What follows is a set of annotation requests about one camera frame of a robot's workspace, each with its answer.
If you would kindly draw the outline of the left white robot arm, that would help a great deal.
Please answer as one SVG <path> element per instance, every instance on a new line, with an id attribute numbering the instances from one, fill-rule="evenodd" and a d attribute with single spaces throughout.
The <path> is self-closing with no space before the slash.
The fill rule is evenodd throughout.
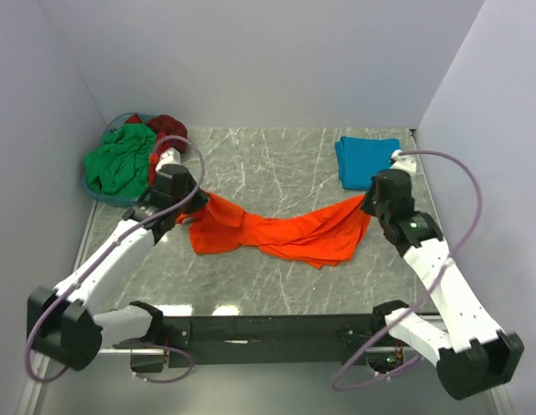
<path id="1" fill-rule="evenodd" d="M 130 207 L 107 241 L 53 289 L 38 287 L 27 302 L 25 352 L 37 352 L 64 368 L 80 371 L 100 349 L 136 339 L 146 348 L 163 342 L 163 313 L 136 301 L 121 310 L 99 312 L 119 281 L 169 233 L 182 214 L 207 204 L 189 170 L 161 167 L 154 184 Z"/>

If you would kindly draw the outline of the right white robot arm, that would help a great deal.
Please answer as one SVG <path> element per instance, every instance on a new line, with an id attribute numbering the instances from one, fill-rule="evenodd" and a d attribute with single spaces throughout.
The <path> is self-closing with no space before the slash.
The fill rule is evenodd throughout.
<path id="1" fill-rule="evenodd" d="M 514 376 L 524 344 L 506 333 L 483 308 L 454 260 L 439 225 L 414 207 L 411 177 L 400 169 L 375 175 L 363 212 L 375 217 L 385 238 L 414 270 L 439 312 L 444 329 L 438 329 L 399 300 L 373 309 L 371 335 L 389 345 L 401 341 L 437 370 L 445 391 L 466 399 Z"/>

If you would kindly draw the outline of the orange t shirt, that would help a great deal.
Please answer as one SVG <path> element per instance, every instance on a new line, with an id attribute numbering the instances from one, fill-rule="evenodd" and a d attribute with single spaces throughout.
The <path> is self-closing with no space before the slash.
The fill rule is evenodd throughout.
<path id="1" fill-rule="evenodd" d="M 204 208 L 176 220 L 190 225 L 189 240 L 199 255 L 247 246 L 316 269 L 337 266 L 354 256 L 371 221 L 361 210 L 363 195 L 287 219 L 262 217 L 218 195 L 208 196 Z"/>

